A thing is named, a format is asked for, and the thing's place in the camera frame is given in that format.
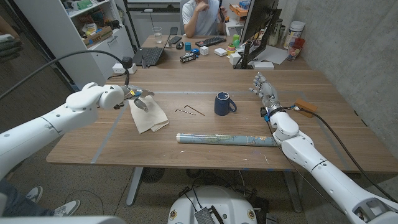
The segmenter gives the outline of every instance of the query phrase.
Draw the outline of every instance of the shoe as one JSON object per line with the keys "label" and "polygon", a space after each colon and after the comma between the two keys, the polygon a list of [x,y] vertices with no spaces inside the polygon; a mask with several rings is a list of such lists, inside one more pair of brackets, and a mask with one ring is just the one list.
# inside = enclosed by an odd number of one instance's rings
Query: shoe
{"label": "shoe", "polygon": [[68,202],[65,205],[62,205],[61,207],[58,207],[57,209],[55,209],[54,216],[55,217],[71,216],[77,211],[79,206],[80,206],[79,200],[74,200],[74,201]]}
{"label": "shoe", "polygon": [[33,201],[34,203],[39,202],[43,195],[43,188],[41,186],[35,187],[25,196],[25,198]]}

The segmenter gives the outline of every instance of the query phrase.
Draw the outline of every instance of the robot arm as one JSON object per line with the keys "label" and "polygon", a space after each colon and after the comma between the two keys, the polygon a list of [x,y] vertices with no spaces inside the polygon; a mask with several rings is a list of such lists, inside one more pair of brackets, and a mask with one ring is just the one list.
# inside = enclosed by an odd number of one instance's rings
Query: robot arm
{"label": "robot arm", "polygon": [[258,73],[250,90],[262,99],[266,107],[265,119],[276,131],[272,134],[283,153],[309,171],[330,197],[344,211],[351,223],[396,223],[398,204],[374,195],[356,184],[339,168],[327,161],[313,145],[313,141],[299,130],[298,124],[278,102],[274,87]]}
{"label": "robot arm", "polygon": [[53,111],[0,134],[0,179],[59,136],[94,123],[98,119],[99,107],[110,110],[124,100],[134,100],[137,107],[147,111],[139,98],[153,94],[133,85],[85,85]]}

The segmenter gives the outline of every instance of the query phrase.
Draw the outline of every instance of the mouse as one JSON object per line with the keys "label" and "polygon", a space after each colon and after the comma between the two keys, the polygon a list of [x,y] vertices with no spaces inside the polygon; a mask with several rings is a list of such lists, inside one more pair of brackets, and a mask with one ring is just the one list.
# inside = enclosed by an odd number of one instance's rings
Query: mouse
{"label": "mouse", "polygon": [[179,42],[176,44],[176,46],[175,46],[176,49],[182,49],[183,47],[184,47],[184,43],[181,42],[181,41],[179,41]]}

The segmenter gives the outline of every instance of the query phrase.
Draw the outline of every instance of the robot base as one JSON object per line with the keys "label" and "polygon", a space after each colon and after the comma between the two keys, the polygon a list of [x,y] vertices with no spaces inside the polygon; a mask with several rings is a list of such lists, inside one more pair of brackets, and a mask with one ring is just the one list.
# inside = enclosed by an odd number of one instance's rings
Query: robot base
{"label": "robot base", "polygon": [[[204,186],[195,188],[200,205],[203,208],[214,206],[223,219],[223,223],[248,223],[257,224],[251,204],[240,194],[233,190],[219,186]],[[193,202],[196,210],[201,208],[193,190],[187,192],[187,197]],[[185,195],[174,202],[170,209],[168,224],[194,224],[198,223],[195,218],[195,209]],[[219,223],[214,213],[211,214],[215,223]]]}

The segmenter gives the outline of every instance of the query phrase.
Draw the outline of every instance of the allen key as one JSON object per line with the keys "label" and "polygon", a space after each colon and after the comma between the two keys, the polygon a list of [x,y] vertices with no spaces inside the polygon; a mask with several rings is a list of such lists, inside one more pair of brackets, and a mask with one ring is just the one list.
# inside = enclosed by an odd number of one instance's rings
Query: allen key
{"label": "allen key", "polygon": [[202,114],[203,116],[204,116],[204,114],[203,113],[201,113],[201,112],[199,112],[199,111],[197,111],[197,110],[195,110],[195,109],[193,109],[194,111],[196,111],[196,112],[198,112],[198,113],[200,113],[200,114]]}
{"label": "allen key", "polygon": [[188,112],[188,111],[179,110],[179,109],[175,110],[175,112],[177,112],[177,111],[181,111],[181,112],[184,112],[184,113],[188,113],[188,114],[196,115],[196,114],[194,114],[194,113],[191,113],[191,112]]}

